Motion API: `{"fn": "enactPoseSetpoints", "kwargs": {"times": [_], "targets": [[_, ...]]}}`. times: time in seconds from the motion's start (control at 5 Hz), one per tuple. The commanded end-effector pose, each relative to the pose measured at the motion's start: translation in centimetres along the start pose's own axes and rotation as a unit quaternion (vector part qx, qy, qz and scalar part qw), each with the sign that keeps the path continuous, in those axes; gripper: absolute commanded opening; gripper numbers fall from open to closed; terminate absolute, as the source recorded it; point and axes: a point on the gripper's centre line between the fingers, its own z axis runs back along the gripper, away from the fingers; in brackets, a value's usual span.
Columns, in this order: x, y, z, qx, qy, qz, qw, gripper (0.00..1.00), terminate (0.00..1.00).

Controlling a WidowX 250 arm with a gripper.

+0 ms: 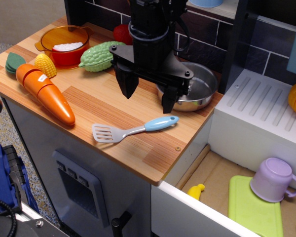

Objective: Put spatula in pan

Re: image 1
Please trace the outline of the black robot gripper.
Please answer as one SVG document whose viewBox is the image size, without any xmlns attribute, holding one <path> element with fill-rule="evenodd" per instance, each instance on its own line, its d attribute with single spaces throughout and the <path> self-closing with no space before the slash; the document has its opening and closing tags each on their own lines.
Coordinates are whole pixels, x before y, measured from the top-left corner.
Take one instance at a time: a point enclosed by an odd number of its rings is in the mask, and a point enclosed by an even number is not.
<svg viewBox="0 0 296 237">
<path fill-rule="evenodd" d="M 164 114 L 171 113 L 178 99 L 188 94 L 189 81 L 193 77 L 193 72 L 174 55 L 187 49 L 190 43 L 187 41 L 182 48 L 174 47 L 176 25 L 189 36 L 182 20 L 163 24 L 161 33 L 155 32 L 159 23 L 141 31 L 130 21 L 128 29 L 133 44 L 110 47 L 113 54 L 111 63 L 122 94 L 129 99 L 139 84 L 139 78 L 162 85 L 165 87 L 161 99 Z"/>
</svg>

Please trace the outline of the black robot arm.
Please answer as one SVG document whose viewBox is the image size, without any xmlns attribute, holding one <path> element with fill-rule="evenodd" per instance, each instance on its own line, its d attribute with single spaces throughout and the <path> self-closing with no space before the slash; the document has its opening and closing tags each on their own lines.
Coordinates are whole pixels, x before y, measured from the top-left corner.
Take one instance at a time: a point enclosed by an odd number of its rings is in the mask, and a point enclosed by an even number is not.
<svg viewBox="0 0 296 237">
<path fill-rule="evenodd" d="M 131 21 L 128 29 L 132 45 L 113 45 L 112 65 L 121 92 L 130 98 L 139 79 L 145 79 L 164 88 L 161 104 L 163 112 L 172 111 L 178 99 L 187 95 L 193 72 L 180 62 L 175 52 L 175 30 L 179 24 L 186 35 L 188 29 L 181 19 L 186 13 L 185 0 L 132 0 Z"/>
</svg>

